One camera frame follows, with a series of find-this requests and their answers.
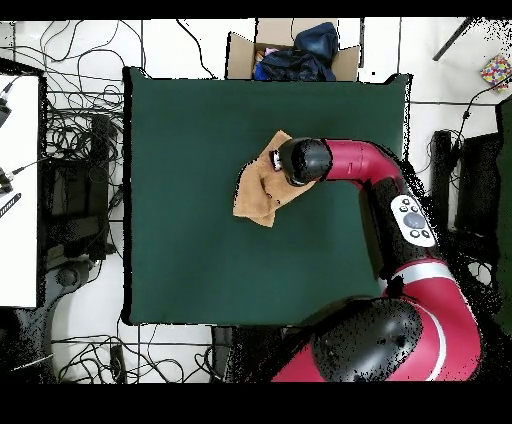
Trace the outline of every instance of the floor tile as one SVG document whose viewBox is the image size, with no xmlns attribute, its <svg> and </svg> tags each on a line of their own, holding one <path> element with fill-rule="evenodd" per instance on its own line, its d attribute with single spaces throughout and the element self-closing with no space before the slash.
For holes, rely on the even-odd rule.
<svg viewBox="0 0 512 424">
<path fill-rule="evenodd" d="M 91 271 L 96 277 L 99 267 Z M 52 339 L 85 337 L 95 334 L 115 335 L 117 320 L 123 305 L 123 261 L 117 254 L 107 257 L 97 280 L 64 296 L 58 303 L 53 319 Z"/>
<path fill-rule="evenodd" d="M 400 72 L 414 75 L 411 100 L 468 103 L 481 90 L 489 87 L 480 71 L 498 53 L 512 53 L 512 25 L 493 31 L 490 23 L 468 29 L 446 51 L 438 62 L 434 55 L 448 41 L 464 18 L 402 19 Z M 510 95 L 494 90 L 483 93 L 478 103 L 496 104 Z"/>
<path fill-rule="evenodd" d="M 206 351 L 206 347 L 196 347 L 196 346 L 164 346 L 164 345 L 155 345 L 150 347 L 150 352 L 148 355 L 147 345 L 141 345 L 140 353 L 143 354 L 149 360 L 152 360 L 153 363 L 158 363 L 158 361 L 174 359 L 177 361 L 183 368 L 183 373 L 185 375 L 185 379 L 194 371 L 198 369 L 198 366 L 194 360 L 196 357 L 198 363 L 203 366 L 204 359 L 198 354 L 203 355 Z M 136 371 L 138 367 L 138 356 L 134 353 L 127 352 L 125 350 L 125 363 L 127 370 Z M 140 383 L 165 383 L 166 381 L 159 375 L 157 371 L 152 369 L 147 365 L 147 362 L 141 358 L 140 361 Z M 176 366 L 176 364 L 169 362 L 162 362 L 157 365 L 160 372 L 169 382 L 181 382 L 182 373 L 180 368 Z M 210 376 L 207 372 L 199 370 L 195 372 L 188 380 L 187 383 L 207 383 L 210 380 Z M 130 377 L 130 383 L 134 383 L 137 381 L 136 378 Z"/>
<path fill-rule="evenodd" d="M 340 49 L 354 47 L 360 43 L 361 33 L 360 18 L 340 18 L 338 19 L 338 35 L 340 38 Z"/>
<path fill-rule="evenodd" d="M 201 46 L 203 63 L 217 78 L 224 79 L 227 38 L 230 31 L 254 40 L 252 19 L 186 19 L 183 25 Z M 153 78 L 210 78 L 200 64 L 195 41 L 174 19 L 151 19 L 143 23 L 146 72 Z"/>
<path fill-rule="evenodd" d="M 42 63 L 44 63 L 41 53 L 42 41 L 44 53 L 48 55 L 47 66 L 50 71 L 66 74 L 80 73 L 84 76 L 79 79 L 77 76 L 59 76 L 50 72 L 48 85 L 52 89 L 101 92 L 107 85 L 113 85 L 122 90 L 123 62 L 128 66 L 141 66 L 141 43 L 138 39 L 141 21 L 125 21 L 133 31 L 122 22 L 118 24 L 118 21 L 86 20 L 80 24 L 78 24 L 79 21 L 71 21 L 66 28 L 67 22 L 56 21 L 52 26 L 49 21 L 17 23 L 16 60 L 42 68 Z M 75 38 L 69 50 L 75 28 Z M 74 58 L 104 44 L 107 45 L 94 53 L 87 54 L 82 58 Z M 107 49 L 114 50 L 117 55 L 106 51 Z M 68 50 L 68 57 L 72 59 L 61 61 L 66 57 Z"/>
<path fill-rule="evenodd" d="M 141 343 L 194 343 L 208 344 L 211 342 L 211 329 L 207 325 L 141 325 Z M 137 342 L 137 327 L 120 327 L 121 338 L 125 342 Z"/>
<path fill-rule="evenodd" d="M 100 359 L 100 366 L 109 365 L 110 363 L 110 351 L 108 345 L 94 345 L 96 348 L 96 353 L 98 358 Z M 63 379 L 69 381 L 76 381 L 79 379 L 84 379 L 80 381 L 79 384 L 89 384 L 91 379 L 88 378 L 87 371 L 84 367 L 87 367 L 89 373 L 94 378 L 94 384 L 100 384 L 101 380 L 97 375 L 99 374 L 98 367 L 90 360 L 97 361 L 97 358 L 94 354 L 94 350 L 91 346 L 88 346 L 87 343 L 58 343 L 52 345 L 53 351 L 53 366 L 55 375 L 57 378 L 62 377 Z M 80 359 L 85 359 L 82 364 L 73 365 L 70 367 L 66 367 L 70 364 L 73 359 L 73 363 L 78 362 Z M 103 370 L 101 372 L 101 377 L 105 381 L 105 383 L 112 383 L 113 378 L 108 370 Z"/>
<path fill-rule="evenodd" d="M 400 18 L 365 18 L 364 67 L 359 81 L 383 83 L 397 72 Z"/>
</svg>

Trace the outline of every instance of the white desk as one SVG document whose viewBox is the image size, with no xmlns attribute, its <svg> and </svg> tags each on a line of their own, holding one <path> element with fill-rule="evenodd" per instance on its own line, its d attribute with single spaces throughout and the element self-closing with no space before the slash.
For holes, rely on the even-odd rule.
<svg viewBox="0 0 512 424">
<path fill-rule="evenodd" d="M 12 79 L 0 75 L 0 90 Z M 8 94 L 11 114 L 0 128 L 0 167 L 7 173 L 38 159 L 38 82 L 21 77 Z M 15 176 L 12 186 L 0 207 L 16 193 L 22 197 L 0 218 L 0 306 L 30 308 L 37 291 L 37 165 Z"/>
</svg>

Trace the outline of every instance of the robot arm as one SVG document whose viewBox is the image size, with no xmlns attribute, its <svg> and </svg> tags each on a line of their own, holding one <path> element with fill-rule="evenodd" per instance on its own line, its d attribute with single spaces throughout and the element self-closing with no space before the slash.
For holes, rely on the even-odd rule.
<svg viewBox="0 0 512 424">
<path fill-rule="evenodd" d="M 359 188 L 382 289 L 380 299 L 316 334 L 273 381 L 470 378 L 481 355 L 477 323 L 398 165 L 373 144 L 352 140 L 292 139 L 270 155 L 292 185 L 344 180 Z"/>
</svg>

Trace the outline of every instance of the green mat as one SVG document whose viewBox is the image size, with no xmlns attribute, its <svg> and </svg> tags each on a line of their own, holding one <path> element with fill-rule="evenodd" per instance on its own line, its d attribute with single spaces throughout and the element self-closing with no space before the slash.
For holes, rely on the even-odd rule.
<svg viewBox="0 0 512 424">
<path fill-rule="evenodd" d="M 233 217 L 233 195 L 278 130 L 371 140 L 400 156 L 409 75 L 386 84 L 124 75 L 132 324 L 297 324 L 344 297 L 379 295 L 354 186 L 317 184 L 279 209 L 272 229 Z"/>
</svg>

